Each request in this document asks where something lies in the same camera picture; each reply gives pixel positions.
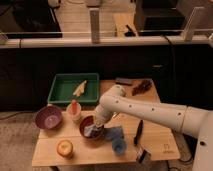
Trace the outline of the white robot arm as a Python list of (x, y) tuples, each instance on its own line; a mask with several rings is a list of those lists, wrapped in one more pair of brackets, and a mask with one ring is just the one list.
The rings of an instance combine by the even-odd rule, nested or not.
[(129, 114), (196, 138), (192, 171), (213, 171), (213, 110), (134, 100), (125, 97), (121, 85), (113, 85), (95, 108), (95, 125), (108, 123), (114, 113)]

